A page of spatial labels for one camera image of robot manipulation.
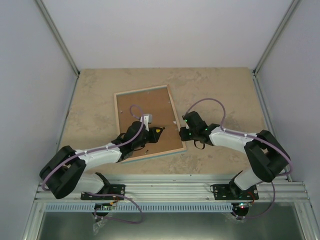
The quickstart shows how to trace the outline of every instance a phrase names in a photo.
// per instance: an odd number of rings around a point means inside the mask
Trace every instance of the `brown board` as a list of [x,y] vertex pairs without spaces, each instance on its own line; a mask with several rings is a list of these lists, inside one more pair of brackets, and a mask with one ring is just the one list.
[[[148,143],[142,150],[134,151],[125,162],[181,153],[186,150],[186,145],[179,136],[180,124],[168,85],[115,93],[114,102],[119,134],[125,133],[135,121],[129,111],[133,104],[140,106],[144,114],[152,114],[150,127],[165,127],[157,143]],[[141,115],[135,107],[132,108],[132,112],[136,116]]]

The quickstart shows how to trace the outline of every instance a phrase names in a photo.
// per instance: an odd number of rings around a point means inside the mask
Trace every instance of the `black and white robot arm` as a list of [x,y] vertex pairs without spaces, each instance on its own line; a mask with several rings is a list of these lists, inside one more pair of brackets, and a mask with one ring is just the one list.
[[146,144],[157,143],[164,128],[149,127],[151,122],[152,115],[144,114],[125,133],[100,147],[86,150],[62,147],[39,174],[43,186],[46,185],[57,199],[70,193],[98,193],[108,181],[99,173],[84,172],[103,164],[119,163]]
[[267,130],[259,133],[230,131],[219,124],[207,125],[196,111],[183,116],[187,127],[180,129],[182,141],[200,142],[210,146],[223,146],[247,155],[250,167],[239,172],[224,191],[229,191],[234,199],[247,195],[248,189],[260,182],[270,183],[288,165],[287,160],[275,149],[256,140],[262,139],[276,146],[288,156],[275,137]]

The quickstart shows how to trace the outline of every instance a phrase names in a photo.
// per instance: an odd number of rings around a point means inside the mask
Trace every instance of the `white wall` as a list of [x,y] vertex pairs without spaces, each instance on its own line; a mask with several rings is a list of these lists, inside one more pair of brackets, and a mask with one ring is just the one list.
[[44,0],[79,69],[254,68],[292,0]]
[[303,0],[259,73],[271,120],[320,223],[320,1]]
[[0,232],[22,238],[75,75],[32,0],[0,1]]

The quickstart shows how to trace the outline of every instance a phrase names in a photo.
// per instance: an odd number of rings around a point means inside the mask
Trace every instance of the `metal grille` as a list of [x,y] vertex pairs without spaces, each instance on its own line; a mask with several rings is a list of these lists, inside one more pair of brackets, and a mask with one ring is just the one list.
[[[94,211],[95,203],[48,203],[46,212],[84,212]],[[230,213],[231,203],[139,203],[144,213]],[[113,209],[104,207],[98,212],[138,213],[131,203],[118,203]]]

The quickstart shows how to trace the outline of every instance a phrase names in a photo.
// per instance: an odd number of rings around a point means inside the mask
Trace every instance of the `beige tabletop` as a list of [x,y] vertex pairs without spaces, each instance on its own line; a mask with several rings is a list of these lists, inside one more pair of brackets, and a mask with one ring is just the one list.
[[[84,69],[76,86],[61,147],[90,149],[117,137],[114,93],[153,86],[170,86],[181,116],[203,98],[220,100],[226,108],[225,127],[256,133],[265,129],[264,117],[247,68],[134,68]],[[219,124],[221,107],[204,101],[194,107],[209,125]],[[235,150],[187,142],[187,151],[131,163],[110,163],[92,170],[104,174],[234,174],[247,168],[247,157]]]

